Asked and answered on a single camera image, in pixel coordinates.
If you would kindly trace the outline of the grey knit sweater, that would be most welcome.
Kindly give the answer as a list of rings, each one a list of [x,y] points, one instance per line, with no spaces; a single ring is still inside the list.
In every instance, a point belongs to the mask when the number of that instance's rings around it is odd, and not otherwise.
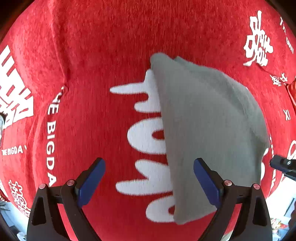
[[[250,91],[225,73],[163,53],[151,56],[161,105],[177,224],[215,211],[193,164],[202,158],[239,186],[260,182],[269,146],[263,113]]]

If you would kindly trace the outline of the red printed blanket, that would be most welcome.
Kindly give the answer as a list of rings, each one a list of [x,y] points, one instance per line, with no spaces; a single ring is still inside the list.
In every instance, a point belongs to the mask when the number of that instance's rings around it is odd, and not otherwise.
[[[34,1],[1,43],[1,189],[23,217],[38,186],[101,157],[84,207],[102,240],[197,240],[214,212],[182,225],[151,56],[219,70],[245,86],[269,146],[259,184],[269,212],[295,185],[269,165],[295,158],[295,36],[266,1]]]

